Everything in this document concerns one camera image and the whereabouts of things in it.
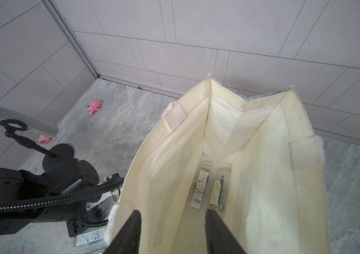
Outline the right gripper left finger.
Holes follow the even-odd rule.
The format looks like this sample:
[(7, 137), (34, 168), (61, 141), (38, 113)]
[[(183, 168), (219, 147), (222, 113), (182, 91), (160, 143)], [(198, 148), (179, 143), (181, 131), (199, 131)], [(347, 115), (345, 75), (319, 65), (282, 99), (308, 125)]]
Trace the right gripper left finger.
[(138, 210), (134, 210), (104, 254), (138, 254), (141, 232), (142, 216)]

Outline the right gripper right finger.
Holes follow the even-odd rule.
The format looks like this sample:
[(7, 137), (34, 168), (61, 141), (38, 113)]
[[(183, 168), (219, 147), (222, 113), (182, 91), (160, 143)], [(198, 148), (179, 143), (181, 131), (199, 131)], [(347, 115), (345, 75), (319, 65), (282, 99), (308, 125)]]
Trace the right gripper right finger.
[(208, 254), (246, 254), (215, 210), (207, 209), (204, 228)]

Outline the compass set grey label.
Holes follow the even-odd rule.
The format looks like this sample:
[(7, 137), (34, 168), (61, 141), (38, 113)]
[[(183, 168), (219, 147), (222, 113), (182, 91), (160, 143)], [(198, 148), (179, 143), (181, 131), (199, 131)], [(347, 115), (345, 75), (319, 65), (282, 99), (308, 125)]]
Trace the compass set grey label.
[(103, 193), (102, 195), (89, 198), (86, 202), (84, 213), (96, 212), (101, 209), (106, 215), (108, 215), (112, 207), (119, 201), (122, 187), (118, 187), (113, 191)]

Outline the compass set gold label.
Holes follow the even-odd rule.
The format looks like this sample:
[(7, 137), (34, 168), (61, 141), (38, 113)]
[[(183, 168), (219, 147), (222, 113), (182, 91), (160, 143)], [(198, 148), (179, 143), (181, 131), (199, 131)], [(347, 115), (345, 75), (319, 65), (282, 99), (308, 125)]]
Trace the compass set gold label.
[(213, 172), (209, 185), (208, 207), (214, 209), (218, 215), (223, 216), (227, 202), (228, 189), (230, 186), (231, 167), (222, 166)]

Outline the compass set clear case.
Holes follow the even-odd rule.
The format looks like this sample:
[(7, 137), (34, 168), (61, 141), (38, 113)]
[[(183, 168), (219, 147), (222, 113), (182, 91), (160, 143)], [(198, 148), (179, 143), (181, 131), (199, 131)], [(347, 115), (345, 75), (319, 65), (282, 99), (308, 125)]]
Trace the compass set clear case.
[(187, 202), (190, 207), (199, 210), (203, 201), (205, 188), (212, 171), (212, 162), (203, 160), (198, 165)]

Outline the cream canvas tote bag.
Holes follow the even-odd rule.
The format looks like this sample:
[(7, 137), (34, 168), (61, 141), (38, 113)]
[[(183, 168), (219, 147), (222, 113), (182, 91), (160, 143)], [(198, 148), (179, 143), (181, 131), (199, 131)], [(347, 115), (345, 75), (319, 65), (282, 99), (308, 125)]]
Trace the cream canvas tote bag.
[[(199, 210), (188, 195), (212, 162)], [(246, 98), (207, 77), (169, 104), (138, 150), (109, 215), (109, 245), (134, 210), (140, 254), (207, 254), (216, 169), (231, 167), (220, 218), (247, 254), (328, 254), (323, 141), (294, 88)]]

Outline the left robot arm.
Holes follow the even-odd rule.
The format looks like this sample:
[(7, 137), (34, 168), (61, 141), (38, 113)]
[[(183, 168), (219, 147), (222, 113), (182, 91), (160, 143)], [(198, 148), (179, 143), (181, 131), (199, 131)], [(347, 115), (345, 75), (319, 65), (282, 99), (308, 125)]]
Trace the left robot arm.
[(123, 183), (119, 174), (100, 183), (95, 168), (75, 158), (41, 175), (0, 168), (0, 236), (13, 235), (30, 223), (65, 222), (71, 238), (105, 226), (102, 196)]

